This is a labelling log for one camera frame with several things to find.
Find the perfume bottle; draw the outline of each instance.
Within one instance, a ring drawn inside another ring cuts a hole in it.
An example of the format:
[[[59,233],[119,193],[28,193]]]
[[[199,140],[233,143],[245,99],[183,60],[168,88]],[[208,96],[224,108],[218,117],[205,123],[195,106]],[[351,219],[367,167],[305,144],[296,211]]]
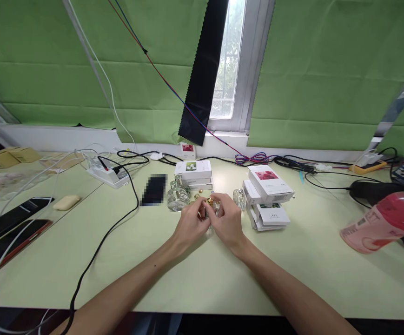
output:
[[[214,209],[214,212],[216,213],[216,216],[219,216],[219,210],[220,210],[220,201],[214,201],[211,198],[206,199],[206,202]],[[210,217],[208,214],[208,211],[205,210],[205,217]]]
[[[172,189],[172,195],[168,197],[168,208],[173,212],[181,212],[183,207],[189,205],[189,198],[179,187]]]
[[[183,181],[182,176],[178,174],[177,176],[174,177],[174,179],[175,179],[175,181],[177,182],[177,186],[179,186],[179,187],[185,189],[185,190],[186,190],[186,194],[189,196],[189,194],[191,193],[191,189],[189,188],[189,185],[186,184],[186,183]]]
[[[179,187],[179,186],[177,185],[177,182],[176,182],[176,181],[171,181],[171,182],[170,182],[170,185],[171,185],[171,189],[168,191],[168,198],[169,198],[170,196],[172,196],[172,189],[175,188],[175,187],[177,187],[177,188],[180,189],[180,194],[184,194],[184,195],[186,195],[187,197],[189,197],[188,193],[186,193],[186,190],[183,189],[183,188],[181,188],[181,187]]]
[[[233,200],[236,203],[236,205],[240,208],[240,210],[245,209],[247,200],[245,198],[245,193],[243,189],[238,188],[233,191]]]

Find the black fabric strip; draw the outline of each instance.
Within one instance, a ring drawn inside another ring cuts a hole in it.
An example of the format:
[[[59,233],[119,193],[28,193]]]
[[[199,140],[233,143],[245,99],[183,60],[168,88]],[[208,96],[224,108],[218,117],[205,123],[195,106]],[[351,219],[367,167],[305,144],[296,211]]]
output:
[[[219,67],[228,0],[209,0],[200,34],[185,103],[207,127]],[[203,145],[205,129],[183,107],[179,135]]]

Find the bottle label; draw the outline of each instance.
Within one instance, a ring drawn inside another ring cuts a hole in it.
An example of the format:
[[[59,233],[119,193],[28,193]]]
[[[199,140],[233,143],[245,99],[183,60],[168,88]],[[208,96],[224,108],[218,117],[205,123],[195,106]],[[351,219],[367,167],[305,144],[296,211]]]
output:
[[[404,236],[404,230],[391,225],[374,206],[359,221],[340,231],[342,239],[355,250],[370,254]]]

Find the pink water bottle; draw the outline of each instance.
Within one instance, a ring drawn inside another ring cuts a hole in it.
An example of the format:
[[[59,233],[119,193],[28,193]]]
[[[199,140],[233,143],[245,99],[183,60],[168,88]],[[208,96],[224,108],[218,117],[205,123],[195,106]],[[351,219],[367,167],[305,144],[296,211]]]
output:
[[[363,254],[379,250],[404,236],[404,192],[382,199],[360,220],[340,231],[341,238]]]

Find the smartphone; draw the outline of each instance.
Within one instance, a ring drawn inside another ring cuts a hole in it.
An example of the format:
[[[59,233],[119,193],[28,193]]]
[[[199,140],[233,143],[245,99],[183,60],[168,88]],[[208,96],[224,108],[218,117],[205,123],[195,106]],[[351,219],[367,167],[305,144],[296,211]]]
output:
[[[10,245],[10,243],[15,239],[17,234],[29,224],[31,220],[25,221],[21,225],[19,225],[16,229],[5,235],[0,239],[0,258],[3,253]],[[18,237],[16,242],[11,246],[11,249],[8,251],[8,254],[3,259],[0,267],[4,264],[8,263],[13,257],[15,257],[19,252],[23,250],[28,244],[33,242],[40,234],[42,234],[47,228],[52,225],[52,221],[50,220],[34,220],[27,229]]]
[[[140,206],[157,206],[163,202],[166,189],[166,174],[153,174],[146,184]]]
[[[0,217],[0,238],[10,230],[20,225],[24,220],[28,219],[30,216],[47,206],[49,201],[49,197],[31,198],[18,207],[13,208],[9,212],[3,214]]]

